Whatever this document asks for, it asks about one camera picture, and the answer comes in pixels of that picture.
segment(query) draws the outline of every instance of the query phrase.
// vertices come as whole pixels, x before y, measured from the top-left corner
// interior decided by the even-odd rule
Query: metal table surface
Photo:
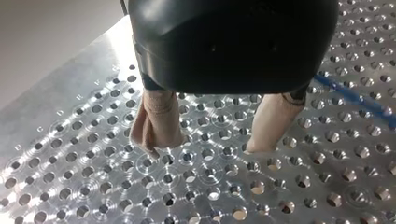
[[[320,70],[393,110],[395,4],[341,1]],[[0,220],[396,222],[395,132],[316,82],[277,150],[255,155],[260,95],[180,93],[190,142],[152,161],[127,137],[142,91],[131,35],[124,18],[0,112]]]

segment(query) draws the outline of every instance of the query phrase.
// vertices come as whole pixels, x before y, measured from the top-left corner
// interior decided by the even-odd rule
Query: blue tape
[[[327,77],[315,75],[314,80],[316,80],[317,82],[321,83],[324,86],[328,86],[334,89],[335,91],[343,95],[351,103],[364,106],[374,115],[386,121],[390,128],[396,128],[396,117],[388,113],[387,106],[382,106],[381,104],[379,104],[375,100],[372,100],[371,98],[361,96],[352,90],[344,88],[340,84],[336,83],[335,81]]]

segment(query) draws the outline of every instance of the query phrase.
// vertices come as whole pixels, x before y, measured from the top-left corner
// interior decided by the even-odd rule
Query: black cable
[[[121,3],[121,7],[122,7],[122,12],[124,13],[125,16],[128,15],[128,9],[126,9],[124,0],[120,0],[120,3]]]

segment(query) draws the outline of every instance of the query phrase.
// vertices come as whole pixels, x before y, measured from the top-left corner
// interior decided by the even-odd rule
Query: perforated metal plate
[[[320,73],[395,110],[395,4],[340,5]],[[127,138],[142,91],[131,33],[124,18],[0,113],[2,221],[396,222],[395,132],[314,82],[278,149],[255,155],[259,95],[180,93],[190,142],[151,160]]]

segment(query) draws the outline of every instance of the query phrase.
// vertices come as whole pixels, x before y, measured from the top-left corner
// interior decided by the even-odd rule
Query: white wall
[[[119,0],[0,0],[0,109],[122,17]]]

